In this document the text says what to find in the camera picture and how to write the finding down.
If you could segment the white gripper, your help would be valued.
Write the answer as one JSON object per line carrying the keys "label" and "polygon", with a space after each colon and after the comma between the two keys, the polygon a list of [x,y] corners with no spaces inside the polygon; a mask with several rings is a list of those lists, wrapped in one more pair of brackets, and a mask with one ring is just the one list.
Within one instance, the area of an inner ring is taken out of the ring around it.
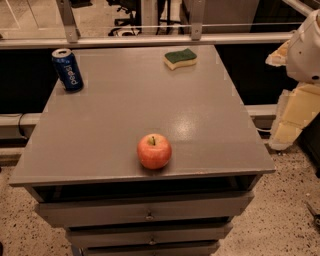
{"label": "white gripper", "polygon": [[269,139],[269,146],[274,150],[290,147],[320,113],[319,16],[320,10],[311,12],[290,41],[284,42],[265,60],[270,66],[286,66],[289,77],[305,82],[292,91],[283,90],[279,97]]}

